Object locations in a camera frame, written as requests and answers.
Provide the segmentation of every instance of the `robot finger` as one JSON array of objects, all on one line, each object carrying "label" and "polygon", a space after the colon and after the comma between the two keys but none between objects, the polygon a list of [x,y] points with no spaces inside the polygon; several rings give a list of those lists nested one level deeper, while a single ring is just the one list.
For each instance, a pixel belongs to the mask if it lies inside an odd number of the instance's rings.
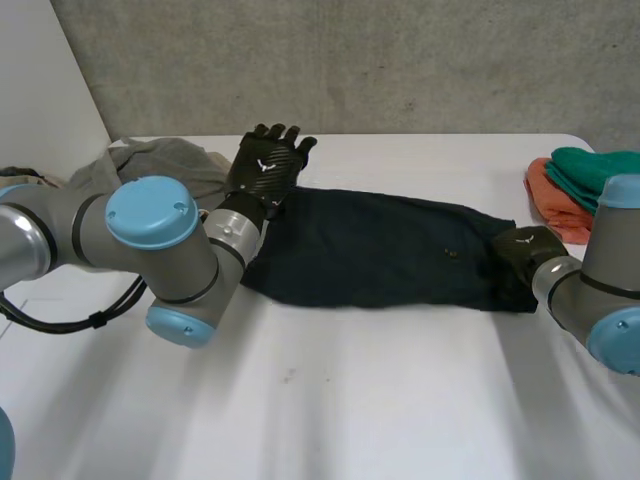
[{"label": "robot finger", "polygon": [[318,143],[318,140],[316,140],[315,138],[306,137],[300,142],[297,150],[305,157],[307,157],[309,155],[309,151],[316,145],[316,143]]},{"label": "robot finger", "polygon": [[267,128],[267,126],[264,123],[259,123],[258,125],[256,125],[256,129],[253,131],[253,134],[256,137],[263,137],[265,133],[267,133],[269,129]]},{"label": "robot finger", "polygon": [[284,140],[288,143],[294,144],[300,133],[300,127],[292,126],[287,133],[284,134]]},{"label": "robot finger", "polygon": [[273,127],[271,127],[271,130],[269,130],[269,132],[267,133],[266,138],[278,140],[282,135],[282,132],[284,132],[284,129],[284,125],[282,125],[281,123],[276,123]]}]

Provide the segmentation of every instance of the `gray cloth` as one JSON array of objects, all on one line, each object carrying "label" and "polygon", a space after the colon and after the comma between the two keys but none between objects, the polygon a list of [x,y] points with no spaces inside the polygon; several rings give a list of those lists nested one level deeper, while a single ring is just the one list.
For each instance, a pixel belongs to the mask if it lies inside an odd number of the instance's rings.
[{"label": "gray cloth", "polygon": [[67,188],[87,194],[111,193],[140,177],[163,175],[182,182],[200,208],[213,210],[224,199],[222,188],[231,164],[221,154],[207,154],[181,138],[122,141],[124,147],[111,148],[76,171]]}]

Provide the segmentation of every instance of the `white table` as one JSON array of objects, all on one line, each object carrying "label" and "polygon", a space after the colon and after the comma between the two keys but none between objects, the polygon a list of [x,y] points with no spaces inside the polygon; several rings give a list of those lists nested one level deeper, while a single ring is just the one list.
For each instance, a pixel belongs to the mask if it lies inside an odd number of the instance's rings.
[{"label": "white table", "polygon": [[[229,158],[238,143],[189,140]],[[463,203],[519,225],[537,223],[528,163],[589,148],[566,135],[319,140],[304,185]],[[62,321],[131,278],[65,268],[18,293],[28,313]],[[5,332],[15,480],[638,478],[640,380],[601,367],[544,313],[306,310],[240,288],[212,345],[189,351],[146,329],[150,302],[95,332]]]}]

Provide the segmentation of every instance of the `stacked cloths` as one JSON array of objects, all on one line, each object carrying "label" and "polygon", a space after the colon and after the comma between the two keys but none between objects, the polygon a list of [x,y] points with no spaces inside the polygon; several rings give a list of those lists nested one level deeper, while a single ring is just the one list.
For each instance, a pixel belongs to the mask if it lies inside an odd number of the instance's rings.
[{"label": "stacked cloths", "polygon": [[593,215],[582,208],[549,178],[545,167],[550,158],[538,158],[527,170],[525,186],[536,209],[564,243],[585,245],[589,241]]},{"label": "stacked cloths", "polygon": [[545,168],[556,185],[595,214],[604,184],[610,177],[640,173],[640,153],[590,153],[580,148],[558,148]]}]

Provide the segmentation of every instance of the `gray wall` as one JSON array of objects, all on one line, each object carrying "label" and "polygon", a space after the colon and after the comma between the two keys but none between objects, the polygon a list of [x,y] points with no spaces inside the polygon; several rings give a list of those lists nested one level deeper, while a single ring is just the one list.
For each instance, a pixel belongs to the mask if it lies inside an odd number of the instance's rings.
[{"label": "gray wall", "polygon": [[558,132],[640,149],[638,0],[53,0],[112,137]]}]

